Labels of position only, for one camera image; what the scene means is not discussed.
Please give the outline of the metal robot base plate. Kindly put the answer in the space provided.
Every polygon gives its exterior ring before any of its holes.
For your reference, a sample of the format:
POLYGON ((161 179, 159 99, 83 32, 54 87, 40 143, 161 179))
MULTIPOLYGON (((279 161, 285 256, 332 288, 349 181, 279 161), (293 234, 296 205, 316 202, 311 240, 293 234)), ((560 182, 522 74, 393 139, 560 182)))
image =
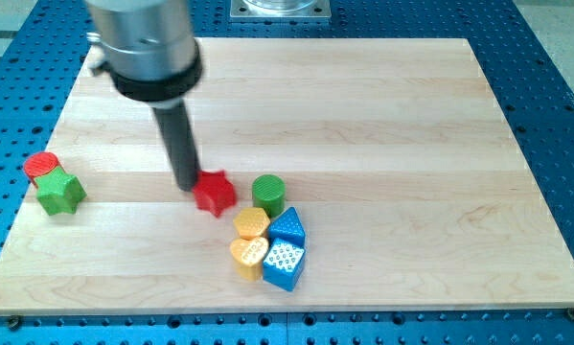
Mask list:
POLYGON ((233 19, 330 18, 330 0, 232 0, 233 19))

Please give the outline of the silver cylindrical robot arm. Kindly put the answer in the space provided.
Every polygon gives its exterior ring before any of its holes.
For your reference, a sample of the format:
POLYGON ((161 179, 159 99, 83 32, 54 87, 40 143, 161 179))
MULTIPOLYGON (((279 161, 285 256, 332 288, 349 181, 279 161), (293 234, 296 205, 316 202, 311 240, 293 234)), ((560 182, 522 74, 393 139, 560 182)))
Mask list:
POLYGON ((157 103, 182 97, 200 80, 199 47, 186 0, 86 0, 124 96, 157 103))

